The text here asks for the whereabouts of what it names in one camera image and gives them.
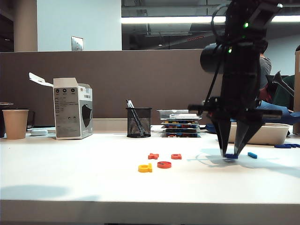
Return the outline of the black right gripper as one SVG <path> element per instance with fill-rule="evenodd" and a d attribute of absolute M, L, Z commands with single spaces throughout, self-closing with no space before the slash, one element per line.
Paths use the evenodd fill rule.
<path fill-rule="evenodd" d="M 199 105 L 189 104 L 189 111 L 198 115 L 206 112 L 218 137 L 221 155 L 225 155 L 231 129 L 230 119 L 237 120 L 234 154 L 239 155 L 248 141 L 263 125 L 263 120 L 280 119 L 278 109 L 261 108 L 259 100 L 259 75 L 225 75 L 221 77 L 220 94 L 212 96 L 217 77 L 213 76 L 208 94 Z"/>

